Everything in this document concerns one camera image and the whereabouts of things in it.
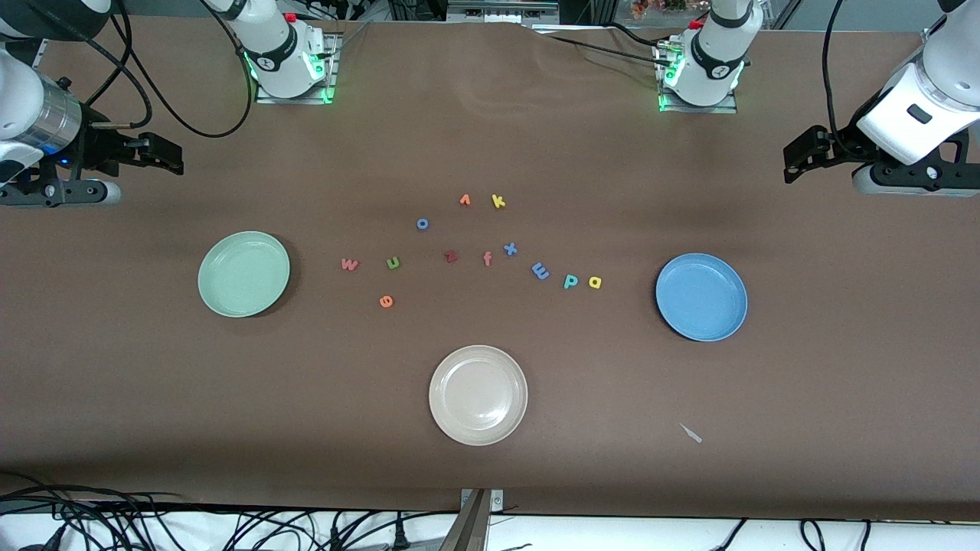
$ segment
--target metal bracket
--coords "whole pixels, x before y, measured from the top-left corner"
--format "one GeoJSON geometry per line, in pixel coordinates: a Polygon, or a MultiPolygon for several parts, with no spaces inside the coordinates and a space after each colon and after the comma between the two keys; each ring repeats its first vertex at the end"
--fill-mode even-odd
{"type": "MultiPolygon", "coordinates": [[[[473,490],[465,489],[460,497],[460,508],[466,505],[473,490]]],[[[490,490],[490,512],[500,513],[504,510],[504,490],[490,490]]]]}
{"type": "Polygon", "coordinates": [[[490,509],[499,500],[503,509],[503,490],[463,490],[463,508],[442,540],[439,551],[484,551],[487,529],[490,527],[490,509]]]}
{"type": "Polygon", "coordinates": [[[939,147],[918,163],[908,166],[882,154],[881,159],[871,166],[871,179],[886,187],[920,188],[928,192],[980,190],[980,165],[966,162],[970,143],[967,130],[953,134],[943,143],[955,148],[951,161],[943,159],[939,147]]]}
{"type": "Polygon", "coordinates": [[[51,156],[42,158],[37,169],[24,170],[0,187],[0,205],[6,207],[115,205],[120,198],[119,188],[111,182],[58,178],[51,156]]]}

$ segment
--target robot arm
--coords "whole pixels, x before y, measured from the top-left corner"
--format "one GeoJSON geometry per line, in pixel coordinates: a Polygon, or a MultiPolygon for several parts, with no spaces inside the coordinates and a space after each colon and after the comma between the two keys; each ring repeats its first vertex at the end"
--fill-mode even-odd
{"type": "Polygon", "coordinates": [[[319,55],[323,31],[279,13],[275,0],[205,0],[228,21],[245,48],[259,86],[270,96],[293,98],[324,78],[319,55]]]}
{"type": "Polygon", "coordinates": [[[868,194],[972,196],[980,166],[966,162],[967,129],[980,121],[980,0],[941,0],[947,13],[925,43],[833,135],[817,125],[783,149],[784,177],[843,163],[868,194]],[[939,147],[955,147],[952,160],[939,147]]]}
{"type": "MultiPolygon", "coordinates": [[[[110,8],[110,0],[0,2],[0,41],[91,38],[110,8]],[[53,18],[71,22],[78,34],[53,18]]],[[[0,205],[112,204],[120,198],[111,182],[79,179],[82,169],[115,176],[119,164],[127,164],[183,173],[180,148],[164,138],[94,127],[107,118],[79,102],[70,84],[52,81],[0,45],[0,205]],[[58,178],[58,166],[71,167],[73,178],[58,178]]]]}
{"type": "Polygon", "coordinates": [[[704,26],[671,37],[680,43],[680,56],[663,85],[692,105],[721,102],[735,87],[745,54],[761,27],[757,0],[714,0],[704,26]]]}

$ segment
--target table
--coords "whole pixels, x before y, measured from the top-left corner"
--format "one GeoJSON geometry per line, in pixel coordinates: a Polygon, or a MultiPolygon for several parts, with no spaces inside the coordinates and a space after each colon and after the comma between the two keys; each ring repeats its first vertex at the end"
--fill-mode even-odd
{"type": "MultiPolygon", "coordinates": [[[[186,119],[236,120],[213,21],[134,29],[186,119]]],[[[736,116],[659,113],[649,66],[515,25],[373,25],[333,105],[257,106],[223,140],[159,110],[186,175],[123,169],[117,207],[0,214],[0,466],[218,503],[453,509],[486,486],[521,512],[980,518],[980,207],[861,196],[847,168],[782,183],[783,145],[826,120],[820,42],[763,32],[736,116]],[[245,229],[279,237],[294,277],[271,311],[223,319],[197,270],[245,229]],[[653,304],[692,251],[748,287],[725,341],[685,340],[653,304]],[[472,343],[530,388],[486,448],[427,408],[435,366],[472,343]]],[[[836,36],[840,117],[915,44],[836,36]]],[[[84,97],[109,66],[54,44],[42,69],[84,97]]],[[[123,79],[97,107],[141,114],[123,79]]]]}

